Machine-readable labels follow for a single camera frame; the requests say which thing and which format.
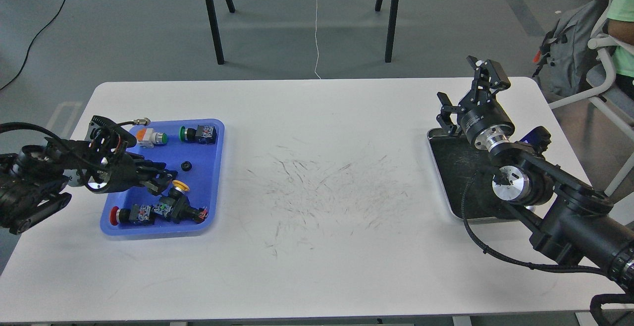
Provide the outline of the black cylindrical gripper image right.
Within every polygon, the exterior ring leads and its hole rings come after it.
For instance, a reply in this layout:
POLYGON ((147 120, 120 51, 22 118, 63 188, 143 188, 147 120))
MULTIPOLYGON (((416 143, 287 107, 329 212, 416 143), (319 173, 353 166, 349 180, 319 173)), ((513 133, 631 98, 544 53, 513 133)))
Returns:
POLYGON ((471 89, 458 106, 442 92, 436 95, 441 110, 436 120, 447 136, 466 136, 469 145, 476 149, 493 149, 507 142, 516 128, 505 110, 496 100, 497 93, 510 88, 511 82, 501 64, 495 60, 467 57, 474 69, 471 89), (451 118, 457 114, 457 124, 451 118))

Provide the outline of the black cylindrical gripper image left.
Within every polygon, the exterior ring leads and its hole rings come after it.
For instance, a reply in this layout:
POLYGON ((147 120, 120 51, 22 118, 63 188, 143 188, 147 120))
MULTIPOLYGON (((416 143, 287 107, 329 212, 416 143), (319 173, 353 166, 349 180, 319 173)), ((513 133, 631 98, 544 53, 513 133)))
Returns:
POLYGON ((93 193, 115 193, 138 187, 158 196, 171 184, 171 175, 163 175, 167 164, 146 160, 143 155, 124 153, 104 157, 90 154, 88 161, 100 167, 97 170, 89 168, 86 172, 88 177, 84 186, 93 193))

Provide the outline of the black robot arm image left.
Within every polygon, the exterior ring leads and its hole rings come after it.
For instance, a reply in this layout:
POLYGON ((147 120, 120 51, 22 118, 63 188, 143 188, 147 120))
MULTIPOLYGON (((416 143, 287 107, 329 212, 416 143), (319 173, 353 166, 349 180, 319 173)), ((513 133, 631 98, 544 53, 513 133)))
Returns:
POLYGON ((95 115, 84 140, 62 139, 41 126, 13 121, 1 132, 34 130, 45 134, 45 145, 23 146, 17 154, 1 156, 1 226, 20 235, 66 207, 68 185, 84 186, 95 194, 145 187, 161 194, 177 177, 163 162, 127 152, 136 137, 116 123, 95 115))

